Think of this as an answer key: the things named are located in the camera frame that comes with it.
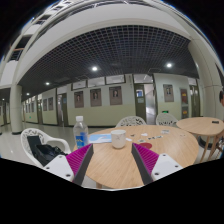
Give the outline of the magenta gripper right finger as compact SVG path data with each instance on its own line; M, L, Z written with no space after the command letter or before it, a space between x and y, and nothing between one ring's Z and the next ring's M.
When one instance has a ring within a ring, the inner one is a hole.
M139 147L137 143L132 144L131 152L145 185L182 169L168 154L157 154L150 149Z

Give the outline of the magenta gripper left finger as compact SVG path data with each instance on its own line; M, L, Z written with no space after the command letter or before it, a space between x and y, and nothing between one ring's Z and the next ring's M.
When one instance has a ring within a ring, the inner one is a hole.
M93 145L88 144L67 156L58 155L44 170L81 186L93 154Z

